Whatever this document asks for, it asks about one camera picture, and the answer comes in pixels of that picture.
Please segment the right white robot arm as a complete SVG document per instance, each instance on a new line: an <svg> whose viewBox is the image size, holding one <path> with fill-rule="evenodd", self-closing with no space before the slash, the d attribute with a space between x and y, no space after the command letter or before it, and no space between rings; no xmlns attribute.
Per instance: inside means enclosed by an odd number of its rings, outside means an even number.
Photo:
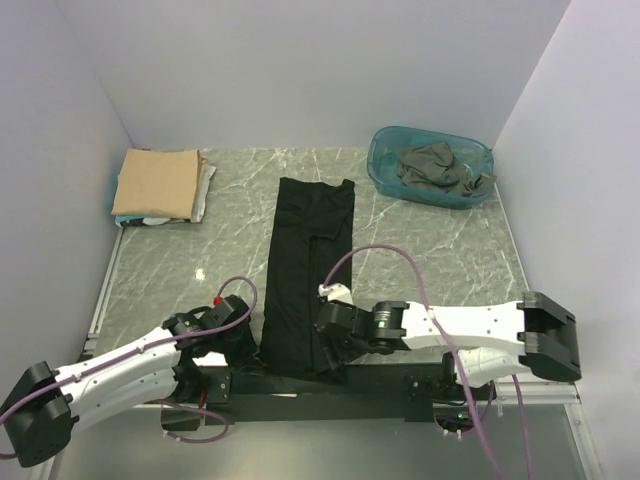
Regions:
<svg viewBox="0 0 640 480"><path fill-rule="evenodd" d="M318 292L325 303L316 330L345 360L455 347L458 360L438 377L440 390L452 399L520 373L560 383L582 377L576 318L540 292L490 306L382 301L371 310L356 307L342 284L320 286Z"/></svg>

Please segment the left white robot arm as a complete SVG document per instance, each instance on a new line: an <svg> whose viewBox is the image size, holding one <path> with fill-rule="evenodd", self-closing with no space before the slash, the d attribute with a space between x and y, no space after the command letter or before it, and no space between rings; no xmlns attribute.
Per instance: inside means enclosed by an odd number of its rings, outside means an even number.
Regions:
<svg viewBox="0 0 640 480"><path fill-rule="evenodd" d="M61 452L81 431L133 406L158 400L203 401L211 380L196 362L222 367L250 357L252 308L237 295L178 313L123 347L73 365L39 362L24 371L1 405L1 424L23 468Z"/></svg>

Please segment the black t shirt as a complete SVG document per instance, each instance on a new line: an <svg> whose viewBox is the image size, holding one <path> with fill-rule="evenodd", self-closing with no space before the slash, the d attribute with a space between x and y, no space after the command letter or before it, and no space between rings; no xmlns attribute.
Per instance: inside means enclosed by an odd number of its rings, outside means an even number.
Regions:
<svg viewBox="0 0 640 480"><path fill-rule="evenodd" d="M339 382L339 357L320 338L318 286L353 249L355 184L280 179L267 265L260 358L271 372Z"/></svg>

